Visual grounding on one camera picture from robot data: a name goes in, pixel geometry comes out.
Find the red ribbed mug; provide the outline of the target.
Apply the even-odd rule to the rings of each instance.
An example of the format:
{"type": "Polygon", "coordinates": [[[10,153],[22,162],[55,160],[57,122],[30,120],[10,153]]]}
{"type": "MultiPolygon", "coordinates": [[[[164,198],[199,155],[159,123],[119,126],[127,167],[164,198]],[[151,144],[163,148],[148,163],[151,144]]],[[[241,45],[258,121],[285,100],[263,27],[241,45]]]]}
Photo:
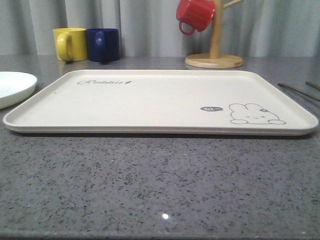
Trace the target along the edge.
{"type": "Polygon", "coordinates": [[[176,10],[180,32],[187,36],[195,31],[203,32],[213,20],[215,11],[214,1],[181,0],[176,10]]]}

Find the cream rabbit serving tray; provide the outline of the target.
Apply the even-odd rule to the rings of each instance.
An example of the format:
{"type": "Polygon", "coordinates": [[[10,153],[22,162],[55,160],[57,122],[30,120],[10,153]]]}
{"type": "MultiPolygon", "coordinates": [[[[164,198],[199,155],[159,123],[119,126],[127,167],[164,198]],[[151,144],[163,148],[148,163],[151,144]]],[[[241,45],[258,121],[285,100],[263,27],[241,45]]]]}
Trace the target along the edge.
{"type": "Polygon", "coordinates": [[[318,119],[258,74],[77,70],[7,113],[19,133],[303,136],[318,119]]]}

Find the white round plate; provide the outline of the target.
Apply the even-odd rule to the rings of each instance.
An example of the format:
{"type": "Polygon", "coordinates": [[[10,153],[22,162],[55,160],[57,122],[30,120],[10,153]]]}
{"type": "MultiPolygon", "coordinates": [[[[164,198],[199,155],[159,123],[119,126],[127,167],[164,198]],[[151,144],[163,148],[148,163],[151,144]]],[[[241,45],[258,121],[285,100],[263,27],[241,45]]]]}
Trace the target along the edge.
{"type": "Polygon", "coordinates": [[[32,95],[36,89],[37,77],[24,72],[0,72],[0,108],[15,105],[32,95]]]}

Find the silver metal fork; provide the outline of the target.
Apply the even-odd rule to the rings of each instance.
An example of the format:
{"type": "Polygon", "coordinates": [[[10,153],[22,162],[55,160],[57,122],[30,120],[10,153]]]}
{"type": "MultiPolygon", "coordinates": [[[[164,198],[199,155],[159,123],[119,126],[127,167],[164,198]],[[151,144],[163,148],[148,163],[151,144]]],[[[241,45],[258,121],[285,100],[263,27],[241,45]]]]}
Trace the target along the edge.
{"type": "Polygon", "coordinates": [[[320,91],[305,84],[306,87],[298,87],[288,83],[280,82],[277,84],[285,90],[285,92],[295,95],[298,98],[304,99],[317,107],[320,107],[320,91]]]}

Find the wooden mug tree stand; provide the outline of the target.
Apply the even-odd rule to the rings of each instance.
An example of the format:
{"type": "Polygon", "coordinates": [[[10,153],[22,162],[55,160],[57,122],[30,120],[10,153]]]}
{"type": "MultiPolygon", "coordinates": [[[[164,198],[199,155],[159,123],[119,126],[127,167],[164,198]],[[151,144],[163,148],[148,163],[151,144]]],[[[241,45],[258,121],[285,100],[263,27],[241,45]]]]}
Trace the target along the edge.
{"type": "Polygon", "coordinates": [[[188,55],[184,62],[189,66],[204,69],[231,69],[241,67],[244,64],[244,60],[241,57],[221,54],[220,51],[224,9],[240,3],[241,0],[231,0],[228,3],[224,3],[223,0],[214,0],[214,2],[216,11],[211,27],[209,53],[188,55]]]}

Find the dark blue mug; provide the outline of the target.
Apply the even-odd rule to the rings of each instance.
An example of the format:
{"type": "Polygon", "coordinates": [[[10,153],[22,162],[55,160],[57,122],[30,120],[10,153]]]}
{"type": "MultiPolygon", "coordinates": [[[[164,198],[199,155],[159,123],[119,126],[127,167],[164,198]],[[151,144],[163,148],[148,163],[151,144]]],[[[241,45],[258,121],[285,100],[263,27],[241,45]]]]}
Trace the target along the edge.
{"type": "Polygon", "coordinates": [[[88,59],[93,62],[112,62],[120,59],[119,31],[116,28],[85,30],[88,59]]]}

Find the yellow mug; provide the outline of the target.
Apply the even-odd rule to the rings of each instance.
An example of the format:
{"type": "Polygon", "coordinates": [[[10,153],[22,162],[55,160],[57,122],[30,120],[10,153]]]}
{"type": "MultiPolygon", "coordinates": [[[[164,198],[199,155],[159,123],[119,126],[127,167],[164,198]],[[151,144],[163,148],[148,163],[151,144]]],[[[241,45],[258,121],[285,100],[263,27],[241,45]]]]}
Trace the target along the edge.
{"type": "Polygon", "coordinates": [[[55,28],[53,35],[59,61],[77,62],[88,59],[85,28],[55,28]]]}

